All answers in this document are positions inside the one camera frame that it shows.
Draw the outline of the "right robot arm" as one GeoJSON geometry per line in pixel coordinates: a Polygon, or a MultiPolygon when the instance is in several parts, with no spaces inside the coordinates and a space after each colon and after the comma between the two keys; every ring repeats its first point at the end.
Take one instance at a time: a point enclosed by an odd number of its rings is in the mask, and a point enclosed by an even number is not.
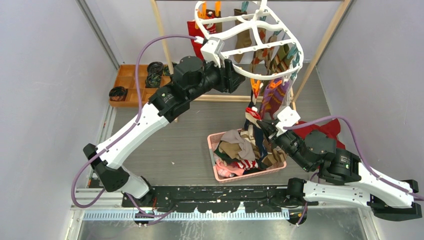
{"type": "Polygon", "coordinates": [[[297,177],[287,184],[285,198],[291,205],[316,202],[338,203],[371,210],[379,219],[402,222],[420,219],[421,205],[415,180],[396,180],[367,169],[356,154],[337,147],[324,132],[312,130],[304,137],[293,130],[278,134],[277,122],[260,120],[258,126],[267,140],[281,148],[306,172],[315,172],[325,183],[297,177]]]}

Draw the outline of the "white plastic clip hanger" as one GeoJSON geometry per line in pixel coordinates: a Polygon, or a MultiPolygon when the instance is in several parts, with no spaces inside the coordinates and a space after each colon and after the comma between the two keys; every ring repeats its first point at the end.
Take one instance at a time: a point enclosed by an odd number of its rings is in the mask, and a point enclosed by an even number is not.
{"type": "Polygon", "coordinates": [[[294,83],[303,67],[303,48],[266,0],[248,1],[229,16],[211,16],[206,1],[194,7],[194,22],[200,36],[200,53],[206,62],[253,80],[282,80],[294,83]]]}

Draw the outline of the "maroon purple orange striped sock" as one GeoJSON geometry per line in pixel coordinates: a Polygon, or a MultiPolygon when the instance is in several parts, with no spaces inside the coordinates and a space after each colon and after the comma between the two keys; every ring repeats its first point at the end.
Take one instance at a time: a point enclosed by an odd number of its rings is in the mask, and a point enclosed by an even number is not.
{"type": "Polygon", "coordinates": [[[283,81],[282,78],[270,80],[263,92],[263,99],[259,109],[259,115],[264,118],[269,114],[274,119],[274,114],[283,104],[286,93],[289,91],[290,81],[283,81]]]}

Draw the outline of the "navy sock red cuff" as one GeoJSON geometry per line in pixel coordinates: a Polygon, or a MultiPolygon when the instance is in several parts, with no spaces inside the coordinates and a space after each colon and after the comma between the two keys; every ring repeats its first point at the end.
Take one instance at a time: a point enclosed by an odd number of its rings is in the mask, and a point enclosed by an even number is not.
{"type": "Polygon", "coordinates": [[[252,107],[255,107],[256,106],[257,99],[258,99],[258,97],[260,95],[260,92],[261,92],[261,88],[260,87],[259,88],[254,88],[254,89],[251,90],[251,93],[250,93],[250,102],[248,104],[248,107],[249,108],[252,108],[252,107]]]}

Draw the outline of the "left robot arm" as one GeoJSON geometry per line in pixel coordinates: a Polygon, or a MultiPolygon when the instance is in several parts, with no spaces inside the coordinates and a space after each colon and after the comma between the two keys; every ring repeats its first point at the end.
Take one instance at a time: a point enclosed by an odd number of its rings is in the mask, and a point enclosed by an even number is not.
{"type": "Polygon", "coordinates": [[[151,135],[189,110],[193,100],[212,89],[233,93],[246,79],[241,72],[229,59],[218,67],[196,56],[182,58],[171,81],[156,90],[140,113],[105,142],[83,148],[104,190],[128,193],[141,207],[148,207],[154,199],[150,185],[124,168],[124,161],[151,135]]]}

